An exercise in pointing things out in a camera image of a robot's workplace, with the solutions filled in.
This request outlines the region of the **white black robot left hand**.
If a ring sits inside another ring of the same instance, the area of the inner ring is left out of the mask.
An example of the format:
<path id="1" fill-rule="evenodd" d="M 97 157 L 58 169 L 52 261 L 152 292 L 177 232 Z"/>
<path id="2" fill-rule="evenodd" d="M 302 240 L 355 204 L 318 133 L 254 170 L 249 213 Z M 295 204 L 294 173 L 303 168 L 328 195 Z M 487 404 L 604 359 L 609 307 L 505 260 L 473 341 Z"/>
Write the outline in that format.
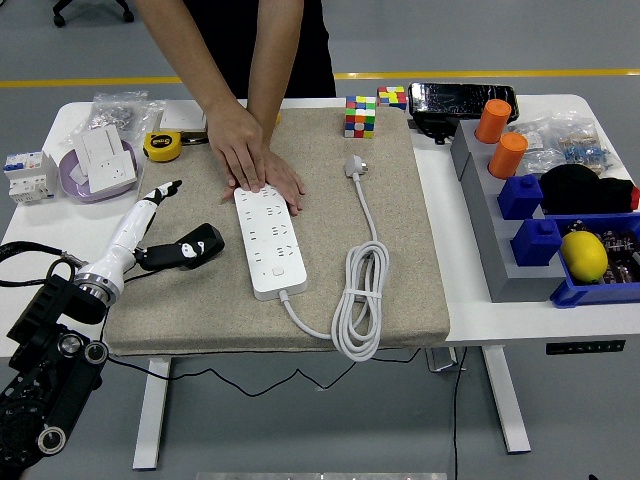
<path id="1" fill-rule="evenodd" d="M 105 252 L 97 261 L 82 267 L 74 284 L 101 300 L 113 305 L 124 290 L 124 275 L 139 264 L 145 271 L 154 272 L 184 267 L 203 258 L 216 244 L 213 231 L 192 232 L 179 242 L 141 249 L 156 210 L 168 197 L 178 192 L 180 180 L 165 183 L 148 193 L 123 216 Z"/>

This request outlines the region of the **person's right hand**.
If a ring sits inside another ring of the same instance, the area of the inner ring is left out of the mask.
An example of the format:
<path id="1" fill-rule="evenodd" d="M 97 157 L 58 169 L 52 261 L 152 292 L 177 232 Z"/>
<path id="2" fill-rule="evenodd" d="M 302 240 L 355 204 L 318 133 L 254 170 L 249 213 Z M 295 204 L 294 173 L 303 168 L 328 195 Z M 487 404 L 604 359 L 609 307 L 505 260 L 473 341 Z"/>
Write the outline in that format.
<path id="1" fill-rule="evenodd" d="M 223 98 L 203 107 L 212 151 L 225 170 L 228 187 L 257 192 L 266 182 L 263 153 L 273 133 L 279 108 L 242 106 Z"/>

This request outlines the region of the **person's left hand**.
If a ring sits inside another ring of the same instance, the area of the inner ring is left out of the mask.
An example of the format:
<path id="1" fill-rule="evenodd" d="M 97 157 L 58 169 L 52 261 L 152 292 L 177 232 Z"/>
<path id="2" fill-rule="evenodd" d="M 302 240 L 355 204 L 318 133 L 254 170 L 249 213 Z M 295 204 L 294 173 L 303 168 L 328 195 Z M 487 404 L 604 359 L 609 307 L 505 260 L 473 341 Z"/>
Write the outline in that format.
<path id="1" fill-rule="evenodd" d="M 296 171 L 268 147 L 262 149 L 264 181 L 281 194 L 292 216 L 303 210 L 304 184 Z"/>

